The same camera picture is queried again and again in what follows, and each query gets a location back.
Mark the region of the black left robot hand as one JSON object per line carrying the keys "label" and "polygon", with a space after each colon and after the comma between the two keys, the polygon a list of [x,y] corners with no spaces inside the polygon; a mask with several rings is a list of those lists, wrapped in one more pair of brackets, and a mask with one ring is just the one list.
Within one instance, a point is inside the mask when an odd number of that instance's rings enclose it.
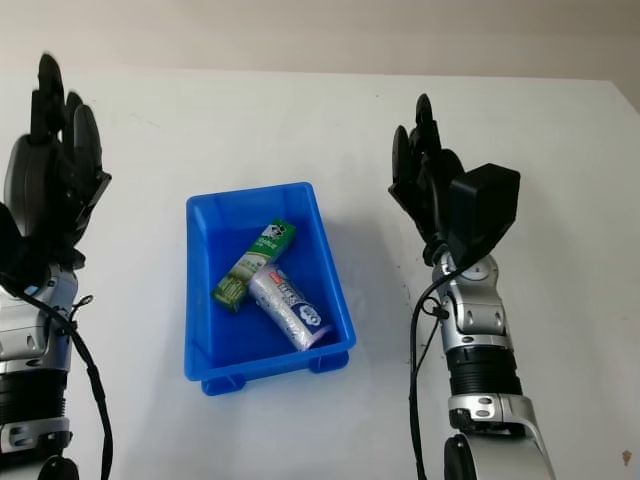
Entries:
{"label": "black left robot hand", "polygon": [[41,56],[30,130],[14,144],[1,204],[1,269],[34,281],[50,264],[83,268],[76,246],[111,175],[91,107],[63,86],[60,67]]}

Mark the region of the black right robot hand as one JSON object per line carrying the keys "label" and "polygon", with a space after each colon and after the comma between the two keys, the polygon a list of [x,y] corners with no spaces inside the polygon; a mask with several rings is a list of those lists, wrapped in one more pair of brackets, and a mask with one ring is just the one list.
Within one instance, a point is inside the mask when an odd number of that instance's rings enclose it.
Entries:
{"label": "black right robot hand", "polygon": [[425,242],[424,262],[432,266],[447,247],[449,187],[464,169],[458,156],[442,146],[426,94],[418,97],[415,122],[411,131],[400,125],[394,133],[388,191],[414,221]]}

